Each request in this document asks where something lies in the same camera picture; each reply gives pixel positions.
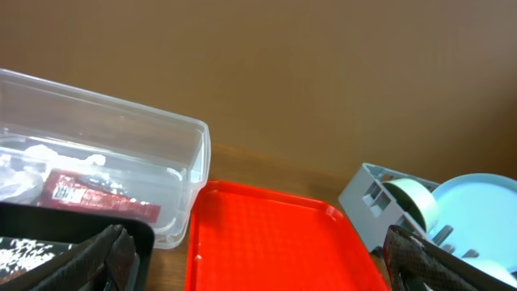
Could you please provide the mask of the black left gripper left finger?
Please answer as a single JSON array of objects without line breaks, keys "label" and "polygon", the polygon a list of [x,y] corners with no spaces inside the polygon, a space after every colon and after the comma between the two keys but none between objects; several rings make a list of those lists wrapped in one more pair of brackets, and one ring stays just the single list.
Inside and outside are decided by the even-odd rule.
[{"label": "black left gripper left finger", "polygon": [[130,290],[138,265],[134,238],[121,225],[1,283],[4,291]]}]

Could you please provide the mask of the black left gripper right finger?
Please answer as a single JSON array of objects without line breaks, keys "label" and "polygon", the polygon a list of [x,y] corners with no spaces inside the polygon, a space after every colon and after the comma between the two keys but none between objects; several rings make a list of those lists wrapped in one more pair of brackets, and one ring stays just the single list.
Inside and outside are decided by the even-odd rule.
[{"label": "black left gripper right finger", "polygon": [[391,225],[382,247],[396,291],[516,291],[516,287],[464,262],[404,228]]}]

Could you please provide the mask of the pale green bowl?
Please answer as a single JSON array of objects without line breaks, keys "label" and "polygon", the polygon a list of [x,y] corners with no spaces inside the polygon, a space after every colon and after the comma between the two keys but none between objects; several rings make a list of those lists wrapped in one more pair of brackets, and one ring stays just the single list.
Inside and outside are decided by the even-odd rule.
[{"label": "pale green bowl", "polygon": [[402,178],[385,181],[383,186],[427,233],[439,220],[439,206],[431,192],[414,179]]}]

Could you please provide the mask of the light blue plate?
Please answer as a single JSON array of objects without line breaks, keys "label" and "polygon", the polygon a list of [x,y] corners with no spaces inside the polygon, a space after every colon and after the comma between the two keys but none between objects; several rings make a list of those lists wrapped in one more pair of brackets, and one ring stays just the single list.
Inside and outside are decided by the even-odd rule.
[{"label": "light blue plate", "polygon": [[495,174],[461,175],[432,192],[439,220],[432,235],[445,226],[452,233],[441,243],[454,247],[453,255],[475,250],[510,272],[516,270],[516,181]]}]

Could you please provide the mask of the red snack wrapper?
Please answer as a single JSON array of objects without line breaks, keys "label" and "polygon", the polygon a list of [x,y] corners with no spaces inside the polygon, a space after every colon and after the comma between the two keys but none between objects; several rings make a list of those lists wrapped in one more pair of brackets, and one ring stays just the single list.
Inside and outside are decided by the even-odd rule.
[{"label": "red snack wrapper", "polygon": [[72,171],[52,170],[44,183],[39,206],[81,213],[95,213],[147,223],[158,221],[160,205],[109,192],[101,183]]}]

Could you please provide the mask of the food scraps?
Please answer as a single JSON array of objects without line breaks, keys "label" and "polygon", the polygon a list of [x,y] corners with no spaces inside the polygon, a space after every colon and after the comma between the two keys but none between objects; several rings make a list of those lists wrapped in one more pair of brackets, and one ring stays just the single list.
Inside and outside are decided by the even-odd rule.
[{"label": "food scraps", "polygon": [[1,237],[1,284],[72,249],[66,242]]}]

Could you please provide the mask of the white napkin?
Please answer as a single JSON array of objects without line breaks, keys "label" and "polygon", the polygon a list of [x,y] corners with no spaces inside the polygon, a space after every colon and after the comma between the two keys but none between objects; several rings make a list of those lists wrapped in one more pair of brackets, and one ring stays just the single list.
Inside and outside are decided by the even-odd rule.
[{"label": "white napkin", "polygon": [[65,170],[87,175],[103,175],[100,167],[106,157],[92,154],[85,159],[59,155],[46,145],[26,150],[1,148],[1,202],[34,204],[43,191],[52,170]]}]

